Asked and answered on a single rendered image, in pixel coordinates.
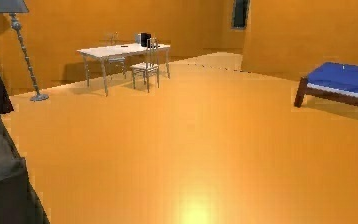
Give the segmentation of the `grey metal chair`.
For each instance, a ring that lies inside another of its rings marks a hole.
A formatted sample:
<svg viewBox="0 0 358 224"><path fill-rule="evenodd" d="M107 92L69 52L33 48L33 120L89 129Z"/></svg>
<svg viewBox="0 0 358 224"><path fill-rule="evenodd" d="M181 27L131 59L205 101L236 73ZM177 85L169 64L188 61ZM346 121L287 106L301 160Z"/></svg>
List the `grey metal chair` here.
<svg viewBox="0 0 358 224"><path fill-rule="evenodd" d="M133 88L136 88L136 77L141 76L143 83L147 87L147 92L150 92L149 80L152 74L160 75L159 60L157 50L159 47L158 41L155 37L149 38L146 42L146 52L144 61L131 66Z"/></svg>
<svg viewBox="0 0 358 224"><path fill-rule="evenodd" d="M118 33L117 32L111 33L109 35L108 41L111 45L115 45L118 41ZM123 76L126 76L126 66L125 66L125 58L124 57L112 56L108 59L108 62L110 64L115 64L116 66L120 67L122 70Z"/></svg>

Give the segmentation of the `white table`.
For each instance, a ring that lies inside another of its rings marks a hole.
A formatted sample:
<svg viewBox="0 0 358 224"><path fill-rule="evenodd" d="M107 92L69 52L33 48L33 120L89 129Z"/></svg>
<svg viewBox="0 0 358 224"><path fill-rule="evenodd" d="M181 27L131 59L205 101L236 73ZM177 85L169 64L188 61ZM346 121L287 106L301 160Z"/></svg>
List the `white table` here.
<svg viewBox="0 0 358 224"><path fill-rule="evenodd" d="M157 50L157 53L159 51L165 51L165 65L166 65L167 75L170 75L169 50L170 50L170 46L167 44L159 44ZM79 53L83 58L83 62L85 66L85 76L86 76L87 86L90 86L90 71L86 60L87 57L93 58L100 62L103 81L104 81L105 95L108 95L107 73L106 73L106 66L105 66L105 63L108 62L108 59L112 56L126 58L128 56L143 55L145 57L145 52L146 52L146 47L142 47L141 44L139 45L137 43L80 49ZM160 86L160 75L156 76L156 83L157 86Z"/></svg>

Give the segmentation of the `dark window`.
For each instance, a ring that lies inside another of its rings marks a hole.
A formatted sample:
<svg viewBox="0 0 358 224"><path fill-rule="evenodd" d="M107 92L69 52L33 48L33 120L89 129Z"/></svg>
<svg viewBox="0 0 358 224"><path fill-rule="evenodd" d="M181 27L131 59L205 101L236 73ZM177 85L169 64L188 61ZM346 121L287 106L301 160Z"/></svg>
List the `dark window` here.
<svg viewBox="0 0 358 224"><path fill-rule="evenodd" d="M244 29L247 25L250 0L234 0L232 27Z"/></svg>

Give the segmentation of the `grey floor lamp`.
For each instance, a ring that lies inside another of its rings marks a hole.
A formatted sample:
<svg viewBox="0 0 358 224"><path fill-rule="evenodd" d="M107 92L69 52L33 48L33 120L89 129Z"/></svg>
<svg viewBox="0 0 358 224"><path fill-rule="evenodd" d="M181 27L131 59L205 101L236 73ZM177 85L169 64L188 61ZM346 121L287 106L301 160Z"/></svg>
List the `grey floor lamp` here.
<svg viewBox="0 0 358 224"><path fill-rule="evenodd" d="M0 0L0 13L8 14L10 17L11 28L16 32L17 39L20 44L20 48L24 55L24 60L27 65L27 69L32 81L32 86L35 91L35 95L30 98L32 102L44 101L49 98L47 94L40 92L39 86L37 84L37 79L33 71L33 67L30 62L30 57L28 56L27 48L24 43L23 36L21 34L22 25L17 18L18 14L26 14L29 12L29 8L25 0Z"/></svg>

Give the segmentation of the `blue bed with brown frame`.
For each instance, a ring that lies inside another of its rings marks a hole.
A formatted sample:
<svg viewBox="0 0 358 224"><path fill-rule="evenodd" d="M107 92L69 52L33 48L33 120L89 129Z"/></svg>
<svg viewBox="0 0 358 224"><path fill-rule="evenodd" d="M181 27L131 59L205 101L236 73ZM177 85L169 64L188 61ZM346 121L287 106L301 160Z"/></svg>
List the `blue bed with brown frame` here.
<svg viewBox="0 0 358 224"><path fill-rule="evenodd" d="M358 65L323 63L300 79L295 107L301 107L305 95L358 107Z"/></svg>

